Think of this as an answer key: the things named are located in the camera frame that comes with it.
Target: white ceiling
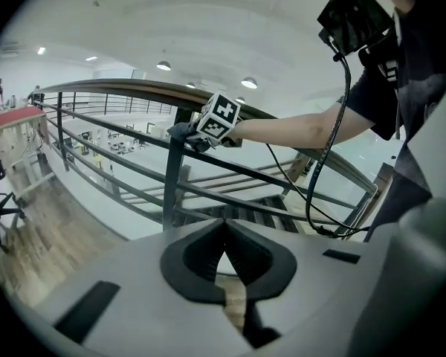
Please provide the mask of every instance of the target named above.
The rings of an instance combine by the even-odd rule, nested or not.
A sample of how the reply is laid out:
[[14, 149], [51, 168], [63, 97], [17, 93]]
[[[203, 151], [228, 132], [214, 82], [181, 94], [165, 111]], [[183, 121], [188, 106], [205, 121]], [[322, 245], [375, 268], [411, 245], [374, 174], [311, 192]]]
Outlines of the white ceiling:
[[[339, 94], [343, 86], [343, 69], [317, 36], [327, 1], [29, 0], [1, 40], [50, 52], [51, 45], [87, 49], [87, 57], [133, 65], [151, 80], [213, 81], [282, 116], [306, 97]], [[161, 60], [170, 72], [155, 67]], [[361, 67], [356, 57], [349, 63], [356, 80]], [[257, 90], [241, 86], [247, 76], [256, 78]]]

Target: handrail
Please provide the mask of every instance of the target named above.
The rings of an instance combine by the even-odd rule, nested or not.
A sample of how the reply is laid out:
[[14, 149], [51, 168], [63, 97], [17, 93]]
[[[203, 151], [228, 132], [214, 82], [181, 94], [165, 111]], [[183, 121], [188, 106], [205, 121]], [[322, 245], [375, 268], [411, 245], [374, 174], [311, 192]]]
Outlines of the handrail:
[[[273, 172], [273, 173], [267, 173], [266, 170], [270, 168], [274, 168], [276, 165], [266, 166], [266, 167], [260, 167], [258, 169], [253, 169], [246, 167], [241, 164], [237, 164], [234, 162], [229, 162], [222, 160], [214, 155], [209, 155], [206, 153], [198, 153], [194, 150], [184, 147], [183, 144], [180, 144], [176, 142], [175, 140], [166, 141], [162, 140], [160, 138], [155, 138], [148, 134], [143, 134], [142, 132], [133, 130], [127, 126], [121, 126], [119, 124], [111, 123], [109, 121], [103, 120], [101, 118], [96, 118], [90, 115], [89, 112], [82, 112], [79, 113], [77, 111], [80, 111], [83, 107], [86, 107], [86, 104], [81, 104], [81, 102], [76, 102], [76, 97], [81, 96], [81, 93], [99, 93], [104, 94], [106, 99], [105, 104], [105, 113], [107, 108], [114, 108], [114, 104], [117, 102], [109, 101], [110, 95], [122, 95], [123, 97], [126, 97], [126, 102], [122, 102], [120, 106], [129, 107], [129, 111], [132, 110], [131, 103], [134, 102], [134, 100], [139, 99], [145, 99], [149, 100], [148, 103], [142, 103], [143, 105], [146, 105], [147, 108], [149, 108], [149, 105], [151, 104], [150, 100], [157, 104], [169, 104], [171, 106], [178, 106], [179, 109], [182, 107], [190, 108], [190, 110], [193, 111], [200, 111], [201, 106], [203, 103], [206, 103], [208, 98], [210, 97], [210, 93], [206, 91], [189, 91], [186, 88], [183, 88], [182, 86], [172, 85], [169, 83], [156, 83], [152, 81], [140, 81], [140, 80], [85, 80], [85, 81], [78, 81], [76, 83], [65, 83], [62, 85], [57, 86], [51, 86], [46, 89], [40, 89], [37, 92], [39, 93], [51, 93], [56, 92], [57, 97], [56, 98], [50, 98], [50, 99], [57, 99], [56, 104], [49, 104], [48, 102], [50, 100], [47, 100], [47, 103], [37, 103], [39, 105], [43, 105], [44, 107], [50, 109], [48, 111], [48, 114], [50, 112], [56, 112], [56, 118], [58, 119], [57, 122], [51, 120], [48, 117], [48, 122], [52, 123], [57, 129], [58, 129], [58, 136], [55, 136], [55, 134], [50, 133], [51, 137], [56, 141], [57, 144], [59, 144], [59, 149], [53, 146], [53, 149], [59, 152], [59, 155], [63, 159], [63, 162], [65, 163], [66, 169], [71, 168], [73, 171], [77, 172], [81, 177], [83, 177], [87, 182], [95, 186], [98, 190], [106, 194], [107, 196], [110, 196], [118, 202], [120, 205], [133, 210], [135, 213], [139, 213], [141, 216], [144, 216], [148, 219], [151, 219], [152, 221], [159, 222], [163, 225], [164, 230], [167, 228], [172, 227], [172, 218], [173, 213], [182, 213], [186, 216], [193, 217], [195, 219], [201, 220], [201, 219], [208, 219], [211, 218], [210, 216], [199, 213], [194, 210], [185, 209], [180, 206], [175, 206], [175, 197], [176, 192], [183, 191], [191, 193], [190, 196], [185, 195], [185, 199], [188, 198], [195, 198], [195, 197], [204, 197], [211, 200], [216, 200], [219, 202], [222, 202], [224, 204], [228, 205], [234, 205], [239, 208], [245, 208], [248, 210], [254, 210], [256, 212], [260, 213], [266, 213], [272, 216], [279, 216], [282, 219], [296, 219], [299, 221], [306, 221], [306, 217], [300, 214], [291, 213], [286, 210], [281, 210], [279, 208], [271, 208], [265, 205], [261, 205], [259, 203], [255, 202], [248, 202], [242, 199], [237, 199], [232, 196], [227, 196], [224, 193], [229, 193], [235, 190], [241, 190], [240, 187], [235, 188], [227, 188], [226, 190], [220, 190], [220, 191], [214, 191], [209, 190], [211, 187], [222, 187], [225, 186], [226, 183], [218, 183], [218, 184], [210, 184], [207, 186], [197, 186], [195, 185], [196, 182], [204, 182], [209, 180], [216, 180], [216, 179], [223, 179], [227, 177], [237, 176], [237, 175], [243, 175], [247, 176], [246, 178], [240, 179], [238, 181], [235, 181], [235, 184], [242, 183], [242, 182], [248, 182], [252, 180], [258, 180], [260, 182], [257, 182], [255, 184], [245, 186], [245, 189], [251, 189], [254, 187], [261, 187], [267, 184], [276, 185], [277, 187], [282, 187], [286, 190], [294, 190], [292, 185], [286, 181], [283, 178], [278, 177], [280, 174], [279, 171]], [[63, 103], [63, 100], [71, 98], [71, 97], [65, 97], [63, 96], [63, 93], [65, 92], [72, 92], [73, 96], [72, 102]], [[63, 104], [70, 105], [72, 104], [72, 109], [66, 109], [63, 108]], [[135, 102], [134, 107], [138, 107], [139, 102]], [[138, 165], [136, 163], [133, 163], [123, 157], [120, 157], [119, 155], [114, 154], [108, 149], [103, 149], [99, 147], [98, 145], [94, 144], [91, 141], [87, 141], [83, 138], [81, 138], [79, 135], [74, 134], [69, 129], [66, 129], [63, 127], [62, 123], [62, 117], [63, 116], [69, 116], [73, 118], [78, 118], [80, 120], [84, 120], [87, 123], [92, 123], [96, 126], [103, 127], [105, 129], [109, 129], [113, 132], [120, 133], [122, 135], [127, 135], [131, 138], [134, 138], [136, 140], [139, 140], [141, 142], [145, 142], [147, 144], [151, 144], [156, 147], [164, 148], [169, 150], [168, 154], [168, 160], [167, 160], [167, 171], [165, 173], [161, 173], [160, 171], [154, 171], [150, 170], [149, 168], [145, 168], [141, 165]], [[240, 115], [243, 118], [268, 118], [268, 114], [261, 112], [258, 109], [255, 109], [253, 107], [245, 106], [242, 107], [242, 112], [240, 112]], [[114, 176], [110, 175], [109, 173], [104, 172], [99, 167], [96, 167], [93, 163], [86, 160], [84, 157], [82, 157], [79, 153], [74, 151], [74, 149], [70, 148], [67, 144], [64, 143], [63, 134], [66, 134], [70, 138], [74, 139], [75, 141], [78, 141], [83, 146], [88, 147], [89, 149], [92, 149], [93, 151], [101, 154], [104, 158], [107, 158], [108, 160], [111, 160], [115, 163], [118, 163], [122, 165], [125, 168], [128, 168], [136, 173], [141, 174], [142, 176], [146, 176], [148, 178], [154, 179], [156, 181], [159, 181], [160, 183], [164, 183], [163, 186], [155, 187], [152, 189], [146, 189], [146, 190], [139, 190], [121, 180], [118, 178], [115, 178]], [[300, 150], [302, 153], [311, 153], [312, 155], [317, 156], [318, 151], [312, 150], [312, 149], [305, 149]], [[68, 160], [67, 155], [72, 156], [72, 161]], [[212, 165], [215, 165], [217, 167], [224, 168], [226, 170], [231, 171], [230, 173], [220, 175], [220, 176], [213, 176], [211, 178], [197, 178], [193, 181], [179, 181], [179, 175], [181, 170], [181, 165], [183, 161], [183, 157], [189, 157], [194, 158], [196, 160], [209, 163]], [[358, 186], [361, 186], [364, 188], [366, 192], [371, 192], [373, 190], [373, 183], [365, 178], [360, 178], [361, 173], [358, 172], [349, 162], [341, 158], [335, 153], [332, 153], [331, 156], [331, 163], [336, 170], [341, 173], [343, 176], [348, 177], [352, 182], [356, 183]], [[104, 187], [100, 186], [95, 181], [92, 181], [91, 178], [85, 175], [83, 171], [81, 171], [78, 167], [74, 165], [74, 160], [77, 160], [82, 165], [102, 177], [103, 179], [110, 181], [115, 187], [121, 188], [125, 190], [127, 193], [123, 194], [129, 194], [132, 195], [132, 197], [127, 198], [128, 201], [121, 198], [120, 195], [115, 195], [112, 192], [108, 191]], [[283, 164], [291, 164], [294, 160], [286, 161]], [[159, 198], [161, 197], [161, 194], [158, 195], [152, 195], [147, 193], [147, 191], [150, 190], [157, 190], [157, 189], [164, 189], [164, 197], [163, 199]], [[303, 187], [299, 187], [299, 189], [303, 193], [307, 193], [307, 189]], [[360, 205], [352, 205], [348, 202], [343, 202], [339, 199], [335, 199], [333, 197], [324, 195], [322, 193], [314, 193], [314, 198], [322, 199], [328, 203], [340, 205], [345, 208], [349, 208], [351, 210], [359, 210]], [[131, 200], [144, 200], [147, 203], [157, 205], [158, 207], [162, 208], [161, 217], [156, 212], [148, 212], [145, 211], [143, 208], [137, 208], [133, 204], [140, 204], [140, 202], [130, 202]], [[332, 222], [325, 219], [315, 219], [315, 222], [321, 223], [321, 224], [327, 224], [331, 225]]]
[[[188, 88], [172, 83], [156, 82], [149, 80], [123, 80], [120, 78], [102, 80], [81, 80], [71, 83], [50, 86], [45, 89], [36, 90], [37, 93], [49, 92], [89, 92], [100, 94], [116, 94], [127, 97], [154, 100], [161, 103], [200, 112], [201, 107], [207, 104], [212, 96], [208, 91]], [[254, 107], [242, 104], [240, 113], [242, 119], [276, 119], [271, 114]], [[322, 153], [321, 149], [296, 149], [297, 151], [318, 160]], [[357, 186], [369, 193], [374, 193], [374, 184], [347, 160], [335, 152], [330, 152], [326, 160], [326, 166], [335, 170], [343, 177], [354, 182]]]

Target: ceiling light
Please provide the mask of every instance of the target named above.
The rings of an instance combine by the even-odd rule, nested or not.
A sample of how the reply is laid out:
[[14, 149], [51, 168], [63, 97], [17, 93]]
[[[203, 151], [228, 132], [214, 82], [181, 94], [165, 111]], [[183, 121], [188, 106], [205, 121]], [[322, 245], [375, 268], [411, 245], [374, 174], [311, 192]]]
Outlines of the ceiling light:
[[166, 71], [168, 71], [168, 70], [172, 70], [172, 68], [170, 67], [170, 64], [169, 64], [167, 61], [160, 61], [160, 62], [157, 64], [157, 67], [158, 67], [159, 69], [166, 70]]
[[241, 84], [243, 86], [248, 87], [249, 89], [257, 89], [258, 88], [258, 83], [252, 77], [246, 77], [244, 80], [241, 81]]

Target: desk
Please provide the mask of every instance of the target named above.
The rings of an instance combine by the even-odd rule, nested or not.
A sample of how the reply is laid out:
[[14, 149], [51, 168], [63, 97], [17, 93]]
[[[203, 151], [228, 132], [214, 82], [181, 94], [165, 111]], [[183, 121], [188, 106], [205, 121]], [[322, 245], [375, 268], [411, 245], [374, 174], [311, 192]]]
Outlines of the desk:
[[[24, 136], [23, 127], [25, 128], [26, 136]], [[39, 147], [36, 146], [36, 136], [38, 135], [46, 144], [50, 143], [46, 114], [35, 106], [0, 112], [0, 135], [4, 129], [8, 128], [15, 129], [18, 148], [22, 152], [20, 159], [13, 162], [10, 166], [15, 168], [18, 164], [23, 164], [30, 180], [30, 185], [22, 192], [16, 194], [17, 202], [20, 205], [24, 205], [23, 195], [54, 176], [54, 173], [49, 173], [46, 176], [36, 176], [30, 163], [32, 157], [42, 154]]]

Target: railing post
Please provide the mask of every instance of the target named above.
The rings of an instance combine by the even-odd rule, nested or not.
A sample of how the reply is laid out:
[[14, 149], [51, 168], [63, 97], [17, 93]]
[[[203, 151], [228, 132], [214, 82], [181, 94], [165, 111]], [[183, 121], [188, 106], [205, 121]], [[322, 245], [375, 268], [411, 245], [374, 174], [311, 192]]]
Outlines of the railing post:
[[76, 92], [74, 92], [74, 94], [73, 94], [73, 112], [74, 112], [75, 107], [76, 107]]
[[162, 226], [164, 230], [171, 229], [173, 224], [177, 183], [180, 176], [181, 164], [184, 160], [183, 149], [183, 143], [175, 139], [170, 140], [167, 170], [165, 172], [164, 206], [162, 207]]
[[69, 171], [68, 163], [66, 162], [66, 150], [65, 150], [65, 141], [62, 137], [62, 92], [58, 93], [58, 103], [57, 103], [57, 117], [56, 117], [56, 124], [58, 125], [58, 140], [59, 140], [59, 148], [61, 149], [61, 157], [62, 162], [65, 163], [65, 169], [66, 172]]

